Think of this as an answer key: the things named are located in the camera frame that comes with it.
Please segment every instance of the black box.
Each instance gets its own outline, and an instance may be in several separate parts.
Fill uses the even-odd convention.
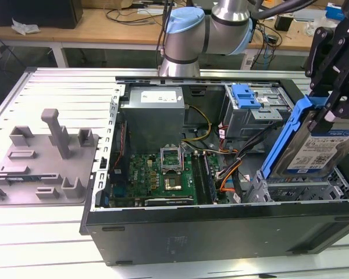
[[[13,18],[39,27],[73,29],[82,15],[81,0],[0,0],[0,26],[11,26]]]
[[[278,15],[277,20],[275,21],[275,29],[278,31],[287,32],[290,29],[293,17]]]

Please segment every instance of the wooden desk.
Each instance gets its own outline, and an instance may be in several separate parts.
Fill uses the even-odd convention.
[[[147,17],[148,15],[132,14],[119,17],[120,20],[133,20]],[[161,23],[160,16],[155,18]],[[273,27],[274,21],[264,21]],[[304,34],[305,23],[293,22],[288,32],[281,32],[283,42],[277,50],[277,55],[302,55],[307,56],[310,50],[312,37]],[[41,27],[41,32],[36,34],[20,35],[10,27],[0,27],[0,38],[7,45],[20,45],[29,47],[50,47],[53,49],[59,67],[67,67],[64,48],[100,48],[100,49],[144,49],[154,50],[161,27],[158,24],[143,26],[128,26],[113,22],[105,17],[102,9],[85,9],[83,18],[75,29],[58,29]],[[252,43],[249,44],[245,54],[251,59],[262,46],[262,36],[255,33]],[[248,69],[248,62],[243,69]]]

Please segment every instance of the hard drive label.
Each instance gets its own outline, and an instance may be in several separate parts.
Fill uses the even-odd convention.
[[[349,130],[331,130],[310,135],[287,168],[290,173],[314,173],[324,168],[337,153],[337,146],[349,140]]]

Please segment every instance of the yellow wire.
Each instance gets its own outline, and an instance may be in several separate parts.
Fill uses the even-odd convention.
[[[208,130],[207,130],[207,133],[205,133],[205,135],[202,135],[201,137],[198,137],[198,138],[184,138],[182,140],[183,141],[201,141],[204,138],[206,138],[209,135],[209,133],[211,133],[212,123],[209,121],[208,117],[206,117],[206,115],[200,109],[198,109],[196,106],[189,105],[189,107],[195,109],[197,112],[199,112],[205,118],[205,120],[207,120]]]

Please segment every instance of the white paper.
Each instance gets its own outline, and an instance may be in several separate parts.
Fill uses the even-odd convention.
[[[175,91],[142,91],[141,103],[176,103]]]
[[[30,34],[30,33],[40,32],[40,29],[36,24],[26,25],[26,24],[16,22],[14,19],[12,19],[12,21],[13,21],[12,29],[17,31],[19,34],[26,35],[26,33]]]

